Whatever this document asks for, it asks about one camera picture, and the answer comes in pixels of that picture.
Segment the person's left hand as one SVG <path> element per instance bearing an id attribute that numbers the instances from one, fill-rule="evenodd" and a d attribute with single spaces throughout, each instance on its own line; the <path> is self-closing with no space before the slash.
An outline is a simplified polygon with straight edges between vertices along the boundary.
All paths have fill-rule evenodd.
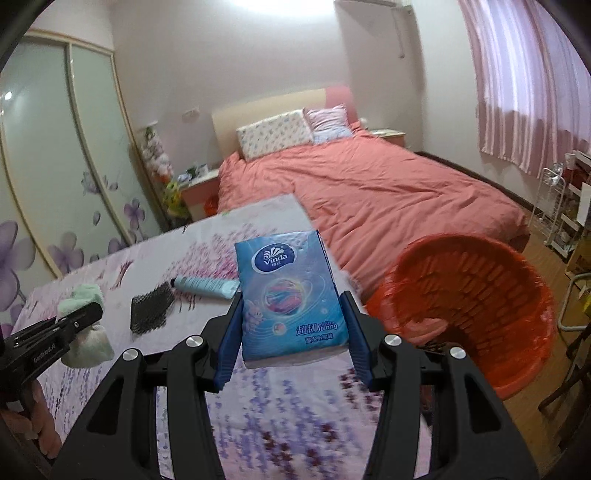
<path id="1" fill-rule="evenodd" d="M 22 434 L 28 440 L 37 440 L 41 453 L 48 459 L 55 459 L 62 442 L 55 430 L 54 418 L 37 380 L 32 382 L 31 391 L 34 404 L 29 418 L 11 410 L 2 410 L 1 416 L 12 433 Z"/>

